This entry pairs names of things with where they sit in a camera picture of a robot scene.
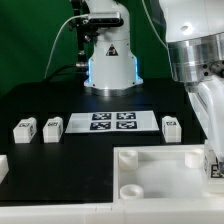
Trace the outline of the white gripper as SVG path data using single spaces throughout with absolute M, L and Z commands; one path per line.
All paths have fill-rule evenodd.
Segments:
M 218 161 L 224 163 L 224 79 L 187 84 L 186 91 Z

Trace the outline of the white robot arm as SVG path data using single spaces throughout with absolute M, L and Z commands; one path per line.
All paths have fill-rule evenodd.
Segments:
M 224 0 L 156 0 L 166 25 L 172 78 L 192 107 L 224 165 Z M 97 29 L 86 89 L 108 95 L 143 83 L 130 50 L 129 12 L 116 0 L 85 0 L 87 23 Z

